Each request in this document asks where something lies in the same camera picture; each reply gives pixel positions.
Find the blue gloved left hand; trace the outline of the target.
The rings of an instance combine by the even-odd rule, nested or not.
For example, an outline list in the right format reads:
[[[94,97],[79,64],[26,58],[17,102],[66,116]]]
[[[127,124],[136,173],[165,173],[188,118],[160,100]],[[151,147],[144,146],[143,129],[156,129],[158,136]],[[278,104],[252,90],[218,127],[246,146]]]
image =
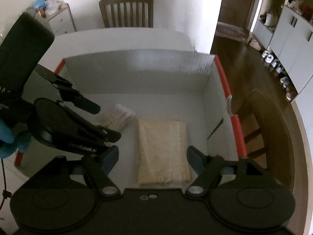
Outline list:
[[[30,141],[31,134],[27,130],[14,130],[1,120],[1,159],[8,158],[16,151],[24,153]]]

